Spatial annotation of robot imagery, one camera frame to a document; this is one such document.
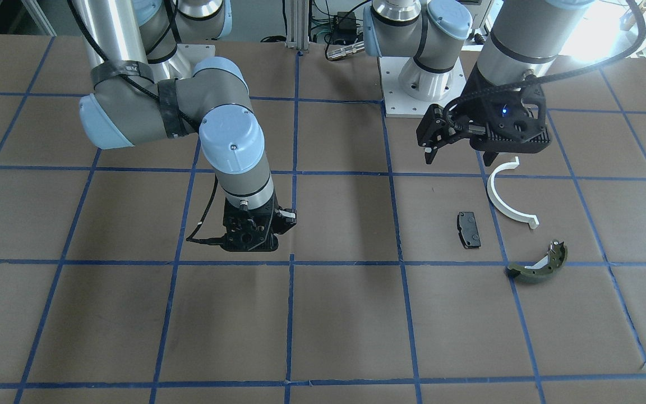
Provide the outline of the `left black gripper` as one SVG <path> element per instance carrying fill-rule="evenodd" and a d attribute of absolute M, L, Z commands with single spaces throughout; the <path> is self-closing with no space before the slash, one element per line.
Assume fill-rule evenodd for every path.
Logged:
<path fill-rule="evenodd" d="M 432 164 L 438 148 L 451 145 L 459 140 L 483 136 L 483 126 L 466 122 L 452 122 L 444 108 L 433 103 L 429 105 L 416 128 L 416 139 L 424 148 L 424 161 Z"/>

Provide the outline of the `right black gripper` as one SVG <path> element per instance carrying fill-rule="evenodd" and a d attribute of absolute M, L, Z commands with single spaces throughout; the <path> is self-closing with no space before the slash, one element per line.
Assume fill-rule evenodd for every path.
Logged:
<path fill-rule="evenodd" d="M 271 233 L 282 235 L 288 232 L 297 224 L 297 212 L 295 209 L 282 209 L 277 207 L 271 220 Z"/>

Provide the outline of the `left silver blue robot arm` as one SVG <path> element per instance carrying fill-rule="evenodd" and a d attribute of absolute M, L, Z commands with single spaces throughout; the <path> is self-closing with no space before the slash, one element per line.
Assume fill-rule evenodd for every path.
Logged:
<path fill-rule="evenodd" d="M 589 7 L 590 1 L 505 1 L 448 112 L 436 99 L 472 30 L 468 8 L 457 1 L 372 1 L 362 33 L 367 54 L 406 58 L 399 84 L 429 102 L 416 129 L 426 163 L 443 146 L 469 140 L 489 166 L 500 153 L 549 146 L 545 94 L 532 80 L 546 74 Z"/>

